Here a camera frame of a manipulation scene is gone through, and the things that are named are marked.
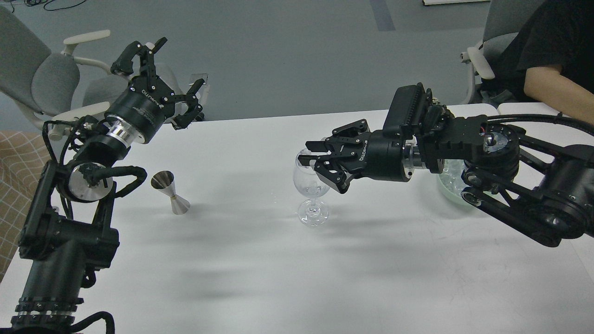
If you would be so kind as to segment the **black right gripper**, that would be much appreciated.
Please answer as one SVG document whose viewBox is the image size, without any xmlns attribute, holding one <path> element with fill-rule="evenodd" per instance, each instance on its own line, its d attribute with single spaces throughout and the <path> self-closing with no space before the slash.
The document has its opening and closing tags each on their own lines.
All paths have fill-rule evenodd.
<svg viewBox="0 0 594 334">
<path fill-rule="evenodd" d="M 407 140 L 388 138 L 383 132 L 369 130 L 367 120 L 358 120 L 333 129 L 330 136 L 306 142 L 305 154 L 297 155 L 300 165 L 312 169 L 318 178 L 340 194 L 347 192 L 351 180 L 362 177 L 374 180 L 408 182 L 412 171 L 405 167 Z M 346 156 L 346 167 L 339 161 Z"/>
</svg>

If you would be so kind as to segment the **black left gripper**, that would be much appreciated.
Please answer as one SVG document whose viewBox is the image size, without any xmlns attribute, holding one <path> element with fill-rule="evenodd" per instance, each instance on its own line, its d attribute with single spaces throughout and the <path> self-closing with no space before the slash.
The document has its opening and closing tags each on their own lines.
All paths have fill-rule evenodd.
<svg viewBox="0 0 594 334">
<path fill-rule="evenodd" d="M 167 40 L 166 37 L 160 38 L 154 46 L 134 41 L 125 47 L 110 67 L 112 74 L 125 76 L 130 82 L 141 85 L 138 87 L 129 84 L 105 113 L 105 118 L 111 125 L 107 136 L 122 144 L 132 144 L 134 141 L 147 144 L 153 139 L 165 121 L 175 112 L 174 104 L 166 103 L 163 98 L 187 105 L 184 114 L 170 119 L 174 129 L 186 129 L 192 122 L 204 120 L 203 108 L 196 95 L 205 84 L 203 78 L 196 80 L 185 94 L 175 95 L 174 90 L 167 84 L 157 84 L 154 55 Z M 133 60 L 136 56 L 140 61 L 140 74 L 133 77 Z"/>
</svg>

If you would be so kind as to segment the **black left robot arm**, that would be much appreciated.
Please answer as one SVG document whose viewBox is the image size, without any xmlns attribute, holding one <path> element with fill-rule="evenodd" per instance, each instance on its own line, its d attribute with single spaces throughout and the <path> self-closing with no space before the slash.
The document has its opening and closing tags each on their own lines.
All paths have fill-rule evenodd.
<svg viewBox="0 0 594 334">
<path fill-rule="evenodd" d="M 100 311 L 82 321 L 74 313 L 83 303 L 81 289 L 93 287 L 96 273 L 109 268 L 120 245 L 112 228 L 113 205 L 147 178 L 136 166 L 116 166 L 133 142 L 146 144 L 164 123 L 185 129 L 202 121 L 196 80 L 186 93 L 175 93 L 157 74 L 154 57 L 166 43 L 129 44 L 112 64 L 116 75 L 132 76 L 114 103 L 81 108 L 81 116 L 46 121 L 42 138 L 50 146 L 49 127 L 66 126 L 68 138 L 57 158 L 43 168 L 24 227 L 19 256 L 32 260 L 28 279 L 3 334 L 76 334 L 96 321 L 115 332 L 113 315 Z"/>
</svg>

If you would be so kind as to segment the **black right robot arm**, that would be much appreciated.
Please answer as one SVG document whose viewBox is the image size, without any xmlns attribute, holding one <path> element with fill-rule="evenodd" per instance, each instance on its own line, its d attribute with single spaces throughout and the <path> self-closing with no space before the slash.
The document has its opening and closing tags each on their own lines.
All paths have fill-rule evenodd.
<svg viewBox="0 0 594 334">
<path fill-rule="evenodd" d="M 299 165 L 336 192 L 353 179 L 408 182 L 414 169 L 443 173 L 461 160 L 462 199 L 541 245 L 593 235 L 593 147 L 535 139 L 515 122 L 547 122 L 592 135 L 593 127 L 563 116 L 523 114 L 456 117 L 422 83 L 395 91 L 380 130 L 366 120 L 308 141 Z"/>
</svg>

